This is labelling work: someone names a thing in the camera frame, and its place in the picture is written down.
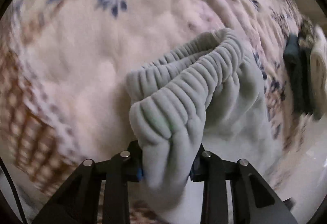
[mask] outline folded cloth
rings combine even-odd
[[[143,150],[145,199],[160,216],[185,197],[201,142],[223,159],[247,158],[264,177],[279,158],[262,73],[229,28],[202,33],[132,71],[127,90],[130,124]]]
[[[327,111],[327,40],[320,26],[315,27],[315,44],[311,51],[310,68],[315,102],[314,118],[320,119]]]
[[[289,36],[283,59],[291,82],[296,113],[313,113],[310,53],[310,48],[299,47],[297,35]]]

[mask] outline dark folded clothing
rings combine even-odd
[[[310,77],[310,48],[301,48],[298,36],[291,34],[283,59],[293,92],[294,112],[312,114],[314,109]]]

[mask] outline gray fabric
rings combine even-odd
[[[178,203],[201,141],[225,159],[248,153],[261,173],[276,161],[261,71],[228,28],[202,33],[131,72],[127,91],[150,206]],[[225,151],[229,145],[235,148]],[[268,165],[262,162],[266,154]]]

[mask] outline metal rivet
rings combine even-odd
[[[204,158],[209,158],[209,157],[212,156],[212,153],[211,153],[210,151],[206,150],[206,151],[203,151],[203,152],[202,152],[202,156],[203,156]]]
[[[92,164],[93,164],[93,160],[84,160],[83,161],[83,165],[86,166],[86,167],[88,167],[88,166],[90,166]]]
[[[128,158],[128,157],[130,156],[130,152],[128,152],[128,151],[123,151],[123,152],[120,153],[120,156],[121,156],[122,158]]]
[[[240,160],[240,164],[241,164],[242,166],[247,166],[247,165],[249,164],[249,162],[248,162],[246,159],[241,159],[241,160]]]

